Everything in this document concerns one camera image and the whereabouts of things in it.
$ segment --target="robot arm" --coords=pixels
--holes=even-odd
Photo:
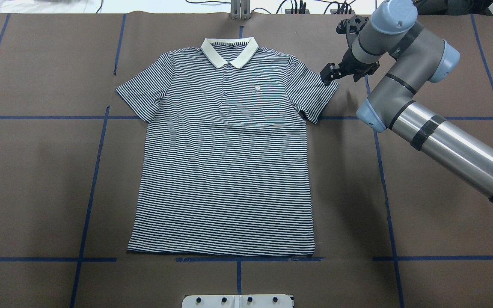
[[[460,55],[446,41],[416,22],[411,0],[386,0],[372,18],[354,16],[338,26],[350,48],[337,66],[321,72],[324,82],[350,74],[358,81],[378,68],[389,53],[397,61],[356,112],[375,131],[389,128],[493,203],[493,149],[444,117],[413,100],[426,81],[439,82],[452,72]]]

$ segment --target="white collar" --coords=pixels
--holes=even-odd
[[[222,58],[221,55],[214,49],[212,43],[247,43],[245,49],[239,54],[239,56],[233,61],[227,61]],[[258,43],[254,37],[238,38],[238,39],[219,39],[219,38],[206,38],[201,45],[201,50],[209,59],[209,61],[215,66],[215,68],[221,68],[223,65],[230,63],[236,68],[242,68],[252,58],[254,53],[258,50]]]

